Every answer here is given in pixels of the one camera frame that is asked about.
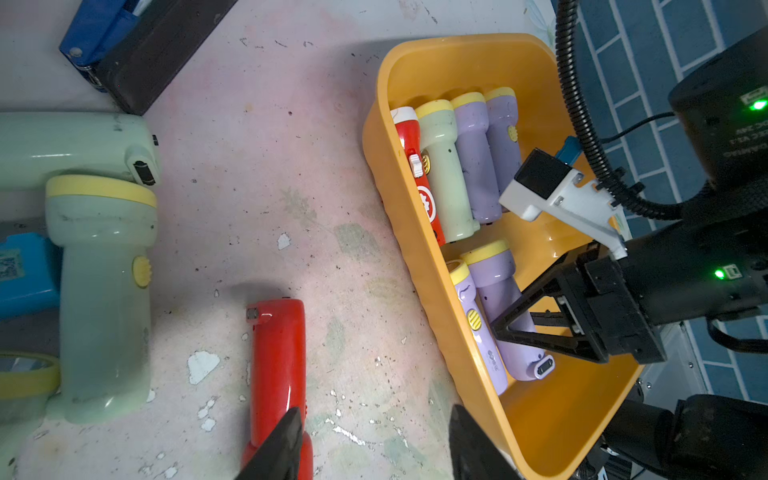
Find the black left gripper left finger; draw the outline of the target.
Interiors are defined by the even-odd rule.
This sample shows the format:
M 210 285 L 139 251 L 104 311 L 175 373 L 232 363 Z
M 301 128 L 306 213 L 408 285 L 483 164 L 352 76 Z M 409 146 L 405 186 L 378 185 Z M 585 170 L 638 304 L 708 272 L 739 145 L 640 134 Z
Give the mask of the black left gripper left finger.
M 297 480 L 303 425 L 297 407 L 289 409 L 236 480 Z

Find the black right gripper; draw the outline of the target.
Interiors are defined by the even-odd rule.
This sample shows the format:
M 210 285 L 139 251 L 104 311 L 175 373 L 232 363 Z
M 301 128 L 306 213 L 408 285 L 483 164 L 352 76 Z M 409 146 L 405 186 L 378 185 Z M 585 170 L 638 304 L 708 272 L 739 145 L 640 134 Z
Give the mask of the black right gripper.
M 651 364 L 667 358 L 661 327 L 703 318 L 716 343 L 766 353 L 766 341 L 738 339 L 716 325 L 752 316 L 767 302 L 766 222 L 678 222 L 627 247 L 620 260 L 597 243 L 572 250 L 525 291 L 513 277 L 498 281 L 490 294 L 496 339 L 593 363 L 629 354 Z M 555 297 L 561 311 L 531 312 L 544 297 Z M 534 332 L 536 325 L 572 335 Z

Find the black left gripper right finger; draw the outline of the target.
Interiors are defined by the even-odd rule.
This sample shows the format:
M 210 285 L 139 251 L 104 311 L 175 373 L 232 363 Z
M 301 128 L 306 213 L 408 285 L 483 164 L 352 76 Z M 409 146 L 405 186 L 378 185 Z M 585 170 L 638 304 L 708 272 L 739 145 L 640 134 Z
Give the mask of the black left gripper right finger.
M 453 406 L 449 422 L 449 446 L 456 480 L 521 479 L 516 469 L 493 444 L 467 409 Z

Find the purple flashlight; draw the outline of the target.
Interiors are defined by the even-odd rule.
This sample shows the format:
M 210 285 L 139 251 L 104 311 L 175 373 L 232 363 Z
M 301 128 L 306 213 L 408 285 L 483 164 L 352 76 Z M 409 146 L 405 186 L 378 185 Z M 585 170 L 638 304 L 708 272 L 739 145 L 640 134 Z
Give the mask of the purple flashlight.
M 451 100 L 457 123 L 456 147 L 473 217 L 482 225 L 502 216 L 499 187 L 487 131 L 488 109 L 480 92 L 468 92 Z
M 491 90 L 484 97 L 489 118 L 487 139 L 499 192 L 503 193 L 522 164 L 517 131 L 518 102 L 510 87 Z
M 496 240 L 460 255 L 467 264 L 490 326 L 521 296 L 516 264 L 505 240 Z M 543 380 L 555 369 L 545 350 L 497 340 L 507 372 L 517 381 Z
M 464 260 L 446 262 L 450 280 L 456 290 L 475 343 L 479 349 L 483 364 L 497 395 L 506 391 L 509 382 L 507 372 L 488 322 L 477 303 L 477 289 L 469 267 Z

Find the green flashlight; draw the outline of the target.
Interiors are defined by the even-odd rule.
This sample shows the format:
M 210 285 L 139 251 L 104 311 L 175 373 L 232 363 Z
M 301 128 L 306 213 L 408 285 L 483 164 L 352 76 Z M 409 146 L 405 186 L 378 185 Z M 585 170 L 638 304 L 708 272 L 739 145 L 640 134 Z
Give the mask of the green flashlight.
M 422 154 L 429 158 L 427 174 L 446 243 L 471 237 L 480 229 L 473 217 L 456 141 L 457 121 L 452 104 L 438 99 L 416 108 Z
M 60 386 L 56 357 L 1 352 L 1 478 L 12 479 L 16 457 L 25 438 L 46 416 L 48 399 Z
M 58 408 L 73 424 L 110 421 L 139 409 L 150 390 L 156 196 L 92 175 L 55 176 L 45 194 L 47 231 L 63 251 Z

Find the yellow plastic storage tray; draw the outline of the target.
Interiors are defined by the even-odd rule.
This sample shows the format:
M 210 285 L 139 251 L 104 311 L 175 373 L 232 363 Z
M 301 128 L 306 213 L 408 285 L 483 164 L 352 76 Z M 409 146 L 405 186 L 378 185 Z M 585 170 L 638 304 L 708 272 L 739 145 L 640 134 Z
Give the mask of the yellow plastic storage tray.
M 548 214 L 526 222 L 513 214 L 464 242 L 439 246 L 419 210 L 415 183 L 390 112 L 508 86 L 517 95 L 520 143 L 556 151 L 573 132 L 552 50 L 528 34 L 483 34 L 408 41 L 379 68 L 362 148 L 411 280 L 457 392 L 472 417 L 528 479 L 567 479 L 582 463 L 641 369 L 629 355 L 605 364 L 557 356 L 541 381 L 515 382 L 497 394 L 449 279 L 446 264 L 462 252 L 505 239 L 515 278 L 529 285 L 587 237 Z

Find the red flashlight with white logo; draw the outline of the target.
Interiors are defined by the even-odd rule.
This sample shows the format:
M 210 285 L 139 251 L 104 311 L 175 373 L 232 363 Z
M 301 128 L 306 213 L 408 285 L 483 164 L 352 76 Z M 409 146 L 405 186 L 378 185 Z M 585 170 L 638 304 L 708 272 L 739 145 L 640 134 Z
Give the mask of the red flashlight with white logo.
M 436 200 L 427 178 L 427 163 L 422 159 L 420 124 L 412 107 L 399 107 L 390 111 L 402 149 L 416 185 L 417 193 L 425 209 L 432 232 L 439 246 L 446 243 L 442 225 L 436 210 Z

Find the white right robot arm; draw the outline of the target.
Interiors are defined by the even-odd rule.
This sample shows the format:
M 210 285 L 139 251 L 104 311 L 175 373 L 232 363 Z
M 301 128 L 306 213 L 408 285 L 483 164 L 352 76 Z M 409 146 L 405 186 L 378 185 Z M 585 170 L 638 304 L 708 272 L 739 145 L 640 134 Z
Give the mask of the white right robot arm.
M 692 199 L 644 200 L 610 166 L 582 97 L 573 29 L 557 31 L 566 107 L 595 180 L 533 151 L 502 196 L 523 218 L 545 210 L 591 241 L 563 254 L 492 325 L 505 344 L 540 347 L 605 363 L 628 355 L 666 360 L 661 329 L 702 318 L 710 338 L 739 353 L 765 354 L 763 339 L 739 339 L 722 322 L 767 302 L 767 32 L 760 29 L 676 85 L 669 102 L 707 180 Z

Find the blue flashlight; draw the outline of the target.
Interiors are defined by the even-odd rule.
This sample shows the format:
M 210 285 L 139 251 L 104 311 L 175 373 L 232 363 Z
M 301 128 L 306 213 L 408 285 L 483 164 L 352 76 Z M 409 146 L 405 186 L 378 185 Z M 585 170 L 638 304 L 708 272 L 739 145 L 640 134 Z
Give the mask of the blue flashlight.
M 37 233 L 1 243 L 1 319 L 31 315 L 60 304 L 62 249 Z

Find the green flashlight horizontal top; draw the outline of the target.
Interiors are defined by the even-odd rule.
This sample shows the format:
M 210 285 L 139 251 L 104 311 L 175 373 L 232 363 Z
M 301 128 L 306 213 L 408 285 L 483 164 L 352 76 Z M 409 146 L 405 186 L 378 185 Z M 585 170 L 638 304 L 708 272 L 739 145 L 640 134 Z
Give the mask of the green flashlight horizontal top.
M 1 189 L 42 187 L 57 175 L 161 183 L 156 136 L 140 116 L 103 112 L 1 115 Z

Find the blue black stapler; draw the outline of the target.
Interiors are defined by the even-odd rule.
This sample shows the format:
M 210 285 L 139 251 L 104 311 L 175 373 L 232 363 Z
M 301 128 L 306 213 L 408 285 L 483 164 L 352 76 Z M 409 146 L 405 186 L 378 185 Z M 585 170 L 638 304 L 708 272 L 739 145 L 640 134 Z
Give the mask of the blue black stapler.
M 84 0 L 59 51 L 124 112 L 143 115 L 236 0 Z

